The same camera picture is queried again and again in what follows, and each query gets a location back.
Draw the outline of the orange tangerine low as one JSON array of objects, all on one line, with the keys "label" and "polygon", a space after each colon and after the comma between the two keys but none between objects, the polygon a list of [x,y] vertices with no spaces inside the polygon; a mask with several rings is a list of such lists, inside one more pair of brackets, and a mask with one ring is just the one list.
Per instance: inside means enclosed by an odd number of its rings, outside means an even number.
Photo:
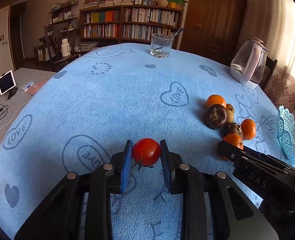
[{"label": "orange tangerine low", "polygon": [[243,149],[243,140],[238,134],[235,134],[235,133],[228,134],[223,137],[223,141],[237,148]]}]

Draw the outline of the orange tangerine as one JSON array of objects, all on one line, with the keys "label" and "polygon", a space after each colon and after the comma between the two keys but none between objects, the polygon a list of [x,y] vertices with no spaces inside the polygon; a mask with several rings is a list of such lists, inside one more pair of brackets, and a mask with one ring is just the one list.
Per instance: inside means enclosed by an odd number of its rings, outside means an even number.
[{"label": "orange tangerine", "polygon": [[244,140],[252,140],[256,136],[256,124],[252,119],[245,119],[241,123]]},{"label": "orange tangerine", "polygon": [[227,103],[226,103],[226,100],[222,96],[214,94],[214,95],[209,96],[206,103],[205,103],[205,106],[207,108],[209,108],[213,105],[221,105],[223,107],[226,107]]}]

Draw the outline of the dark passion fruit small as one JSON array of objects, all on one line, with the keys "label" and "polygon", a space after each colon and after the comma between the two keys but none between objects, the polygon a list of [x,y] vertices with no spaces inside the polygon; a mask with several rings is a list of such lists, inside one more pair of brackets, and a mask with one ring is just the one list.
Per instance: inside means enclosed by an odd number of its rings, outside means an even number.
[{"label": "dark passion fruit small", "polygon": [[225,126],[224,126],[224,135],[228,135],[228,134],[236,134],[239,137],[241,137],[241,139],[243,139],[242,127],[239,124],[235,123],[235,122],[225,124]]}]

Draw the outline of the small greenish kiwi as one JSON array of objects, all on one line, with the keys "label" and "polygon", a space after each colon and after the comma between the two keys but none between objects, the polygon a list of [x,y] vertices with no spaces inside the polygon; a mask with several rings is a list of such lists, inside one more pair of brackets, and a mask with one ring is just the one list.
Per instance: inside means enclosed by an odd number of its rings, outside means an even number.
[{"label": "small greenish kiwi", "polygon": [[234,122],[234,113],[231,110],[227,110],[227,123]]}]

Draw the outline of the dark passion fruit large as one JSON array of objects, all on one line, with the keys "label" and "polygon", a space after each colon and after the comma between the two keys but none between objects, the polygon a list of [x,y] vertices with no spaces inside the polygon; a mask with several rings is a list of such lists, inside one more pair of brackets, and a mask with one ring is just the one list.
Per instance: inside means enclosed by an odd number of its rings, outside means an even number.
[{"label": "dark passion fruit large", "polygon": [[204,113],[205,124],[210,129],[218,129],[227,123],[227,110],[220,104],[210,106]]}]

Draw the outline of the small brown kiwi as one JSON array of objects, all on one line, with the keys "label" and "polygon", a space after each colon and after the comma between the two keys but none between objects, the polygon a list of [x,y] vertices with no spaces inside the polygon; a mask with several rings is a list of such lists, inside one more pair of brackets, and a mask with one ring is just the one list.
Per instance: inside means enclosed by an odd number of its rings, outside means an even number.
[{"label": "small brown kiwi", "polygon": [[227,110],[230,110],[232,113],[235,113],[235,110],[234,110],[234,107],[233,107],[233,105],[231,105],[231,104],[226,104],[226,109]]}]

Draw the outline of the red tomato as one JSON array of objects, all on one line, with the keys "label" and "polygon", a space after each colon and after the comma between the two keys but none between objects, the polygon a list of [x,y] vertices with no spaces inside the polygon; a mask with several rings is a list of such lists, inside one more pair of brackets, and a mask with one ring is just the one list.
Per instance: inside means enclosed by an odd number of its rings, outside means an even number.
[{"label": "red tomato", "polygon": [[139,140],[132,149],[132,157],[140,166],[153,166],[161,155],[158,142],[151,138]]}]

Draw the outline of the light blue lattice fruit basket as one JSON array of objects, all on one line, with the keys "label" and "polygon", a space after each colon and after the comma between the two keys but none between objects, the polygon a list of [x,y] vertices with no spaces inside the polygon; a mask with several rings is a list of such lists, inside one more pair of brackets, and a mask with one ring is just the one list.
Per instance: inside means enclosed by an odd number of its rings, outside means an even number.
[{"label": "light blue lattice fruit basket", "polygon": [[295,167],[295,119],[283,105],[278,109],[277,137],[287,163]]}]

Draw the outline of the dark wooden chair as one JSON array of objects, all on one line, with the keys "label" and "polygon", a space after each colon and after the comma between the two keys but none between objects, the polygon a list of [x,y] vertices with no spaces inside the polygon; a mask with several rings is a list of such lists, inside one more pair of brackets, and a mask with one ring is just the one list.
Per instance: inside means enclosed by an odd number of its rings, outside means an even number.
[{"label": "dark wooden chair", "polygon": [[277,60],[272,60],[270,57],[266,58],[266,65],[264,68],[262,80],[259,83],[259,86],[262,90],[265,90],[265,88],[267,87],[267,84],[272,77],[272,74],[277,66],[277,63]]}]

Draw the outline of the blue heart-print tablecloth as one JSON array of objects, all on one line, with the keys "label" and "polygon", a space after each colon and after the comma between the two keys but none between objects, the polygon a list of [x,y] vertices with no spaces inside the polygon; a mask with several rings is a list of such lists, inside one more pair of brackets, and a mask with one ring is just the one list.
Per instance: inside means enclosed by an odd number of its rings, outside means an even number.
[{"label": "blue heart-print tablecloth", "polygon": [[128,140],[165,140],[184,163],[231,177],[233,163],[217,152],[222,133],[203,121],[212,95],[233,106],[237,123],[255,122],[247,147],[286,160],[277,108],[261,88],[240,84],[217,62],[177,50],[156,58],[146,45],[125,43],[67,65],[22,109],[1,142],[0,228],[14,239],[66,174],[94,171]]}]

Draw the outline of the brown wooden door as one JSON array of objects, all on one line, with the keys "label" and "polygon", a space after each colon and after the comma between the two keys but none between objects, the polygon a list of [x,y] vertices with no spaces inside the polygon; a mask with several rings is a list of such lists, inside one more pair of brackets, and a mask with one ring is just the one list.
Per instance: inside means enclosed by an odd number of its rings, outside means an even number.
[{"label": "brown wooden door", "polygon": [[247,0],[189,0],[180,50],[229,66]]}]

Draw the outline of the clear drinking glass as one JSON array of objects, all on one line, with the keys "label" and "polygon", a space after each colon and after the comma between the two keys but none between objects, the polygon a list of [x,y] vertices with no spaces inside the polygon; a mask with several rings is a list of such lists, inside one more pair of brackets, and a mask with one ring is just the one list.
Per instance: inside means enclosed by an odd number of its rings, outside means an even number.
[{"label": "clear drinking glass", "polygon": [[168,57],[174,38],[165,34],[152,34],[150,54],[157,58]]}]

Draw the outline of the metal spoon in glass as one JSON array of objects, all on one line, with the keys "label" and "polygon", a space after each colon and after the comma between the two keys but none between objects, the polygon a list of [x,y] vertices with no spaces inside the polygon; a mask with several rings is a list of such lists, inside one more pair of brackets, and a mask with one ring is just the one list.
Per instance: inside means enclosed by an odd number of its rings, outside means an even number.
[{"label": "metal spoon in glass", "polygon": [[184,28],[180,28],[172,36],[165,35],[165,34],[153,34],[152,35],[153,40],[151,42],[152,50],[162,51],[166,49],[167,47],[171,47],[175,37],[178,36],[183,31],[184,31]]}]

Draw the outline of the patterned beige curtain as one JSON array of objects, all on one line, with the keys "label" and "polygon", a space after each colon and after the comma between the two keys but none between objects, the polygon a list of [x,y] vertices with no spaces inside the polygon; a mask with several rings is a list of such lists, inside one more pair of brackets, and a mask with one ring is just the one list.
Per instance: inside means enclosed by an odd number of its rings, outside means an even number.
[{"label": "patterned beige curtain", "polygon": [[271,77],[263,77],[267,84],[262,90],[276,107],[283,105],[295,118],[294,0],[247,0],[238,44],[254,37],[263,40],[268,57],[277,61]]}]

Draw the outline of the white tablet on stand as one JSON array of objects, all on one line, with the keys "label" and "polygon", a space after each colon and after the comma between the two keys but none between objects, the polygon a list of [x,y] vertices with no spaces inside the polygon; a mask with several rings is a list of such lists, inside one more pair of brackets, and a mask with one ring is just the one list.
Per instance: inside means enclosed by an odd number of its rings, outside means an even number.
[{"label": "white tablet on stand", "polygon": [[0,95],[16,87],[13,71],[9,70],[0,77]]}]

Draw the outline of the white thermos bottle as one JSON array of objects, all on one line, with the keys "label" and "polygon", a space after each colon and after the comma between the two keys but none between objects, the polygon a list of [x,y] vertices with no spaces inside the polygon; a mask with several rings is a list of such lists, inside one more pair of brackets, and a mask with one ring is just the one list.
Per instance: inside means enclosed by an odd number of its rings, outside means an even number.
[{"label": "white thermos bottle", "polygon": [[62,39],[61,43],[61,53],[63,57],[68,57],[71,55],[70,44],[67,38]]}]

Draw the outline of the small dark side shelf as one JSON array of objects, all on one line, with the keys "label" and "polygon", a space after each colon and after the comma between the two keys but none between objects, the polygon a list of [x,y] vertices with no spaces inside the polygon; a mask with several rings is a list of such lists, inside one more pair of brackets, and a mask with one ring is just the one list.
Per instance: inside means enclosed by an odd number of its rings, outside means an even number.
[{"label": "small dark side shelf", "polygon": [[[44,27],[44,34],[39,38],[41,43],[34,48],[36,59],[39,62],[56,63],[66,58],[68,61],[73,60],[78,52],[75,51],[75,41],[79,31],[79,18],[75,0],[60,3],[51,8],[48,13],[50,16],[47,25]],[[68,55],[63,56],[62,40],[66,39],[68,46]]]}]

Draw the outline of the wooden bookshelf with books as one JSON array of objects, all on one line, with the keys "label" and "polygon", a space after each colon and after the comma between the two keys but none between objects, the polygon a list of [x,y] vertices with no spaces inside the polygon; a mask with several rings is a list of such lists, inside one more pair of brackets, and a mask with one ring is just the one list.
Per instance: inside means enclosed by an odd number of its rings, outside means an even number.
[{"label": "wooden bookshelf with books", "polygon": [[152,34],[172,36],[182,25],[183,10],[148,5],[88,7],[80,10],[81,41],[151,42]]}]

